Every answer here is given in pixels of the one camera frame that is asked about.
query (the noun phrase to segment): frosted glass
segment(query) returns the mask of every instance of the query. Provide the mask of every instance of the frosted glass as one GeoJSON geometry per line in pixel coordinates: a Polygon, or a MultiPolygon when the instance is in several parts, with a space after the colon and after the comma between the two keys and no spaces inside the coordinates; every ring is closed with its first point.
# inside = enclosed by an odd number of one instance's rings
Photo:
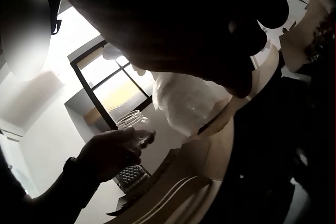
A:
{"type": "Polygon", "coordinates": [[[129,61],[125,56],[120,56],[116,59],[119,65],[124,66],[126,65],[129,61]]]}
{"type": "Polygon", "coordinates": [[[146,96],[123,71],[112,76],[93,92],[114,121],[146,100],[146,96]]]}
{"type": "Polygon", "coordinates": [[[81,72],[86,82],[92,82],[95,86],[118,69],[119,66],[114,60],[106,60],[100,56],[84,67],[81,72]]]}
{"type": "Polygon", "coordinates": [[[148,96],[152,95],[154,79],[149,71],[146,71],[143,76],[139,76],[138,73],[133,70],[133,67],[131,65],[126,67],[125,71],[139,85],[139,87],[141,87],[142,90],[146,92],[148,96]]]}

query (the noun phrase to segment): person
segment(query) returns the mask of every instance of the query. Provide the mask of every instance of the person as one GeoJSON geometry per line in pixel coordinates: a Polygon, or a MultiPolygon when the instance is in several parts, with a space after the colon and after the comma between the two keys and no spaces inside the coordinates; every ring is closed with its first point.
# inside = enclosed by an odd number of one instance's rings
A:
{"type": "Polygon", "coordinates": [[[134,128],[94,136],[77,158],[69,158],[54,184],[37,198],[30,198],[13,176],[0,149],[0,223],[74,223],[102,182],[132,164],[140,164],[141,148],[134,128]]]}

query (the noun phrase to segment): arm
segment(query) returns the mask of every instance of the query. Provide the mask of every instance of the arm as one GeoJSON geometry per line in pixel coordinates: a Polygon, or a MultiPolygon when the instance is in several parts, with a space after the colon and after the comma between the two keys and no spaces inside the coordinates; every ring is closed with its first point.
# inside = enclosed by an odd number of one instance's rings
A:
{"type": "Polygon", "coordinates": [[[127,128],[94,136],[76,159],[66,162],[61,175],[45,193],[14,201],[8,207],[7,223],[74,223],[100,183],[141,162],[135,133],[133,128],[127,128]]]}

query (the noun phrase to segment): window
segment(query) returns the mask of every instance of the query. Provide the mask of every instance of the window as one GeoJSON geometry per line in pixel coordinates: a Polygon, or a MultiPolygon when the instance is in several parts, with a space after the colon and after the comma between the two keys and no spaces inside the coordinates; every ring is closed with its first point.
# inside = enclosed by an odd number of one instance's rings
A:
{"type": "Polygon", "coordinates": [[[105,41],[71,62],[85,91],[111,129],[121,116],[151,103],[154,79],[149,71],[139,76],[122,55],[103,57],[105,41]]]}

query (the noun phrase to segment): white wall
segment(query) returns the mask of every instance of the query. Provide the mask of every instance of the white wall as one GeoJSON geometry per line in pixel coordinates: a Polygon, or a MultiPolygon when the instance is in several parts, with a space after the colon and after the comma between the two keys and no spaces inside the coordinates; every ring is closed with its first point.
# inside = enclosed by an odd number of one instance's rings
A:
{"type": "MultiPolygon", "coordinates": [[[[20,146],[36,187],[43,193],[60,175],[65,161],[79,154],[84,141],[59,99],[30,127],[20,146]]],[[[76,223],[105,223],[111,219],[106,213],[115,210],[123,195],[115,182],[103,183],[76,223]]]]}
{"type": "Polygon", "coordinates": [[[142,114],[150,119],[156,130],[155,141],[142,150],[141,155],[141,164],[149,173],[153,174],[168,152],[171,149],[181,147],[182,141],[186,137],[170,127],[164,112],[156,111],[152,103],[142,111],[142,114]]]}
{"type": "Polygon", "coordinates": [[[68,106],[66,106],[66,110],[85,143],[87,143],[94,135],[100,133],[100,131],[97,128],[94,128],[94,126],[89,127],[84,118],[68,106]]]}

